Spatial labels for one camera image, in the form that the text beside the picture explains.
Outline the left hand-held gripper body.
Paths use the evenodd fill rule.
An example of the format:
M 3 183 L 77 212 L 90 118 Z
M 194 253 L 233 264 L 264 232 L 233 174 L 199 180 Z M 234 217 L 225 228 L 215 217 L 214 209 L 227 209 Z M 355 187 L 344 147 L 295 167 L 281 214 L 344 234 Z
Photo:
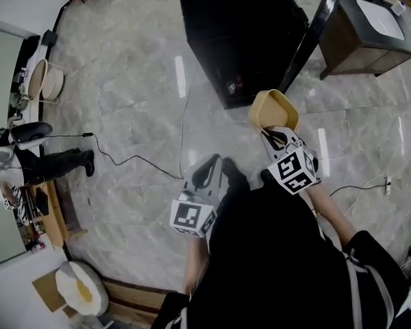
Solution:
M 195 188 L 191 182 L 193 166 L 185 172 L 181 192 L 172 201 L 170 226 L 179 233 L 204 238 L 217 217 L 221 183 L 213 188 Z

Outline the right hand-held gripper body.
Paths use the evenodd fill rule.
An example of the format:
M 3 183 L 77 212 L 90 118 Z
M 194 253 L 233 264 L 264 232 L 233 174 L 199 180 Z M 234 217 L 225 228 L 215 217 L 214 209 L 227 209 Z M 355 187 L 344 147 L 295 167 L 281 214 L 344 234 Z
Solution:
M 264 137 L 270 130 L 281 131 L 288 137 L 279 147 L 271 147 Z M 291 195 L 300 193 L 319 182 L 316 173 L 319 160 L 314 150 L 310 149 L 290 128 L 274 126 L 261 131 L 261 139 L 270 158 L 269 172 Z

